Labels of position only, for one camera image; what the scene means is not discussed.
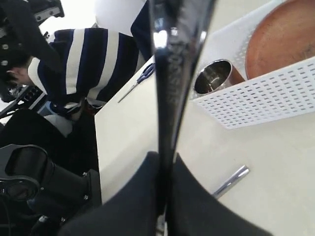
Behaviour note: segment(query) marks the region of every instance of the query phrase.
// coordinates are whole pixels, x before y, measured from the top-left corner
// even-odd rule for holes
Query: wooden bowl
[[[246,53],[248,79],[315,56],[315,0],[287,0],[253,33]]]

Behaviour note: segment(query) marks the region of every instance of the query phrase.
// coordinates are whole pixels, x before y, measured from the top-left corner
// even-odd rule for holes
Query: cable
[[[6,202],[4,201],[4,199],[2,197],[0,197],[0,200],[1,200],[2,204],[3,204],[4,210],[6,212],[6,217],[8,219],[8,229],[9,229],[8,236],[11,236],[11,220],[10,220],[9,210],[8,210],[8,207],[7,207]]]

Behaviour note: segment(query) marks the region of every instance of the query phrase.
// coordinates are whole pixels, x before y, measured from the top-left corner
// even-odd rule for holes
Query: metal cup
[[[197,97],[201,97],[244,81],[230,61],[221,59],[201,70],[195,80],[193,90]]]

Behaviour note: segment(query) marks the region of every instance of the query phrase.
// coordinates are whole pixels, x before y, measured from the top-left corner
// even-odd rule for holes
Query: scissors
[[[148,65],[144,71],[142,72],[142,74],[140,75],[139,79],[137,79],[137,82],[128,90],[128,92],[118,101],[118,103],[120,103],[125,97],[127,97],[127,95],[129,93],[131,93],[131,91],[134,90],[135,87],[138,86],[138,84],[140,84],[142,81],[146,80],[147,78],[149,78],[153,72],[155,71],[155,63],[151,63],[150,65]]]

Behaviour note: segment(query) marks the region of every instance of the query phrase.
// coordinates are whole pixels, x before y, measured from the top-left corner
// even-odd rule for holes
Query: blue scissors handle
[[[137,84],[149,78],[153,74],[154,71],[155,71],[155,63],[151,63],[144,69],[139,79],[137,79]]]

